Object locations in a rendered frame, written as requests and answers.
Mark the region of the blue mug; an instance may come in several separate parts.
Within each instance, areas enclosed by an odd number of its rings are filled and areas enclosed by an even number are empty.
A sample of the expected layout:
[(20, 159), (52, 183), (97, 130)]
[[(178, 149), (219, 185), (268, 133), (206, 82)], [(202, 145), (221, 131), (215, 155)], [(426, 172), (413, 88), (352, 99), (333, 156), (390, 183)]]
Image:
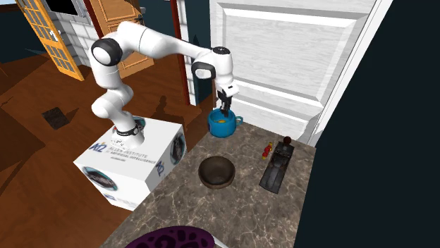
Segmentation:
[(208, 130), (211, 135), (219, 138), (231, 136), (238, 125), (243, 123), (243, 118), (231, 110), (225, 116), (219, 108), (212, 110), (207, 117)]

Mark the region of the dark brown bowl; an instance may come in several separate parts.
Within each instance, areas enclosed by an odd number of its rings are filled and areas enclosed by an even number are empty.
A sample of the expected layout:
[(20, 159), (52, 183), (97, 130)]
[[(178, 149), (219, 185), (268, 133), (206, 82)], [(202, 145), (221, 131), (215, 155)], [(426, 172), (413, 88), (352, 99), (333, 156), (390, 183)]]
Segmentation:
[(198, 168), (202, 184), (209, 189), (219, 190), (228, 187), (234, 180), (236, 167), (222, 156), (210, 156), (204, 159)]

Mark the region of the white panelled door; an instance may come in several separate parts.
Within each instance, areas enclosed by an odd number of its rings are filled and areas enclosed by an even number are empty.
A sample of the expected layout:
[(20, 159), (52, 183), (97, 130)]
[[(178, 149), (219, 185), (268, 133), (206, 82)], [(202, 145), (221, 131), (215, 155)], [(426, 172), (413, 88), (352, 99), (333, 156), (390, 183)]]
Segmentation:
[(244, 120), (315, 146), (393, 0), (209, 0)]

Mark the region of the white patterned robot stand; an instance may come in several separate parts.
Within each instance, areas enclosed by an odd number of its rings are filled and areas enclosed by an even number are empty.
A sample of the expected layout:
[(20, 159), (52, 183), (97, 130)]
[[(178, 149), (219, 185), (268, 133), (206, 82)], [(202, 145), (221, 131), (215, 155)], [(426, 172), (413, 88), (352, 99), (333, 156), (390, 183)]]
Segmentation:
[(135, 117), (145, 141), (123, 150), (111, 144), (115, 127), (108, 129), (74, 164), (112, 205), (134, 211), (178, 165), (187, 146), (183, 126)]

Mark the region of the purple spotted round object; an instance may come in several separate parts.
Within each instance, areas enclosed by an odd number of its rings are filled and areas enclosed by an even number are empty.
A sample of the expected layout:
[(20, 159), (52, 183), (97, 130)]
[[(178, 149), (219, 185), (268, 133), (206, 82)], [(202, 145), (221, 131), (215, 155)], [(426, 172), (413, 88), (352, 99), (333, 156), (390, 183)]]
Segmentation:
[(171, 226), (146, 233), (125, 248), (214, 248), (213, 236), (201, 228)]

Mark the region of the dark floor vent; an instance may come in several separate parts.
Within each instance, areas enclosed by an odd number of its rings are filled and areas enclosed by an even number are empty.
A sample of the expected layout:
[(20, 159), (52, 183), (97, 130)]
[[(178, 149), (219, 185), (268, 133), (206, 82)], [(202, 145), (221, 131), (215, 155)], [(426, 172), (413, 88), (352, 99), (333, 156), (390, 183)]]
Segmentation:
[(59, 107), (45, 111), (42, 113), (42, 117), (54, 130), (58, 130), (59, 128), (69, 124), (69, 120)]

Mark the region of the yellow glazed door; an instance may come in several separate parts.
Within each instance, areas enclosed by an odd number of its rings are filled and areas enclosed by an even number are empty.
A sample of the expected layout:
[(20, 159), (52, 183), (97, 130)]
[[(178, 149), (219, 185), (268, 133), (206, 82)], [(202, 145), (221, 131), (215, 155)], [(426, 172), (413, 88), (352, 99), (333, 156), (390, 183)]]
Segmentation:
[(54, 26), (41, 0), (14, 0), (58, 70), (72, 78), (83, 81), (61, 35)]

